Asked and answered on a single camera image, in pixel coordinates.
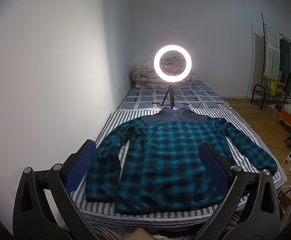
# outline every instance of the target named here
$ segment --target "metal bolt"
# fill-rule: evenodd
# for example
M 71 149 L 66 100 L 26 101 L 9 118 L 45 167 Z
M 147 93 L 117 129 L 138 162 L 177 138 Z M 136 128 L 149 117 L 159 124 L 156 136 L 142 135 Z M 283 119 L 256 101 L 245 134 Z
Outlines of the metal bolt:
M 24 173 L 29 173 L 31 171 L 31 168 L 30 167 L 26 167 L 25 169 L 24 169 Z
M 62 168 L 62 165 L 59 164 L 59 163 L 53 166 L 53 169 L 54 169 L 55 171 L 58 171 L 58 170 L 60 170 L 61 168 Z
M 268 170 L 263 170 L 262 172 L 263 172 L 263 174 L 265 174 L 267 176 L 270 175 L 270 171 L 268 171 Z
M 242 171 L 242 168 L 238 165 L 232 166 L 231 169 L 233 169 L 234 171 L 237 171 L 237 172 Z

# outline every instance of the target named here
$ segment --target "shirt sleeve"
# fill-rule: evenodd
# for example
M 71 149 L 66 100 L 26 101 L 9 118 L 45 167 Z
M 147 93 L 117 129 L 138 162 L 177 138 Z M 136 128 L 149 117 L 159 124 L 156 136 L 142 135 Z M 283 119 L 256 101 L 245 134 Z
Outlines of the shirt sleeve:
M 231 139 L 239 152 L 245 155 L 255 168 L 258 170 L 268 169 L 271 172 L 277 171 L 278 166 L 274 158 L 251 141 L 245 133 L 224 118 L 218 118 L 217 123 L 218 128 L 225 132 L 225 135 Z
M 113 202 L 121 172 L 118 151 L 128 141 L 140 135 L 138 129 L 142 117 L 117 126 L 101 142 L 96 157 L 87 172 L 86 200 L 89 202 Z

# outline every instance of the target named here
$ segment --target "plaid shirt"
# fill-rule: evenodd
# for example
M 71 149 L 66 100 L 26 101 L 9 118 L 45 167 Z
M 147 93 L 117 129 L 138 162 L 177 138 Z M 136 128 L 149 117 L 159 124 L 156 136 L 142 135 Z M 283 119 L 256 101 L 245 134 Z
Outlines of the plaid shirt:
M 101 142 L 86 181 L 86 200 L 115 202 L 117 213 L 146 214 L 185 211 L 221 201 L 198 158 L 208 141 L 236 165 L 228 136 L 257 169 L 277 171 L 276 161 L 224 118 L 196 114 L 190 109 L 164 108 L 155 115 L 125 122 Z M 122 170 L 119 149 L 130 140 Z

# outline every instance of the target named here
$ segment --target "clothes rack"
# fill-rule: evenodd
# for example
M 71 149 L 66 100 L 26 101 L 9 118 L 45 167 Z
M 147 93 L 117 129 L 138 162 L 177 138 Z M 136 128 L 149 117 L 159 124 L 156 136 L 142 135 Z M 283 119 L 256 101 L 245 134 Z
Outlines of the clothes rack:
M 263 50 L 263 66 L 262 66 L 262 74 L 261 74 L 261 82 L 260 84 L 256 84 L 253 88 L 253 93 L 252 93 L 252 98 L 251 98 L 251 103 L 256 103 L 258 106 L 260 106 L 260 111 L 262 111 L 262 109 L 264 107 L 266 107 L 267 105 L 265 105 L 266 102 L 272 102 L 272 103 L 283 103 L 283 104 L 287 104 L 287 99 L 291 99 L 291 95 L 282 95 L 282 96 L 273 96 L 273 95 L 268 95 L 266 93 L 266 88 L 262 85 L 262 81 L 263 81 L 263 75 L 264 75 L 264 71 L 265 71 L 265 58 L 266 58 L 266 37 L 265 37 L 265 26 L 266 24 L 264 23 L 263 21 L 263 14 L 261 13 L 261 18 L 262 18 L 262 26 L 263 26 L 263 42 L 264 42 L 264 50 Z M 285 38 L 287 41 L 289 41 L 291 43 L 291 41 L 286 37 L 284 36 L 283 34 L 279 33 L 280 36 L 282 36 L 283 38 Z M 257 87 L 260 87 L 263 89 L 263 91 L 259 91 L 259 90 L 256 90 Z M 254 100 L 254 95 L 255 93 L 261 95 L 263 98 L 262 100 Z M 281 101 L 281 100 L 278 100 L 278 101 L 275 101 L 275 100 L 266 100 L 266 98 L 281 98 L 281 99 L 284 99 L 284 101 Z

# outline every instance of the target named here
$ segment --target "ring light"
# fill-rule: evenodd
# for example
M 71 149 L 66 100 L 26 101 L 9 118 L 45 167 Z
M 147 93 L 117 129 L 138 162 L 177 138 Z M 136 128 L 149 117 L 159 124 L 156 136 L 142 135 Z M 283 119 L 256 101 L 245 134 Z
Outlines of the ring light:
M 186 68 L 178 76 L 168 76 L 165 73 L 163 73 L 163 71 L 160 68 L 160 59 L 161 59 L 162 55 L 170 50 L 175 50 L 177 52 L 180 52 L 184 56 L 184 58 L 186 59 Z M 158 76 L 160 78 L 162 78 L 163 80 L 165 80 L 167 82 L 178 82 L 178 81 L 183 80 L 190 73 L 191 65 L 192 65 L 192 63 L 191 63 L 191 58 L 190 58 L 189 53 L 184 48 L 177 46 L 177 45 L 168 45 L 168 46 L 161 48 L 157 52 L 157 54 L 155 56 L 155 60 L 154 60 L 154 67 L 155 67 L 156 73 L 158 74 Z

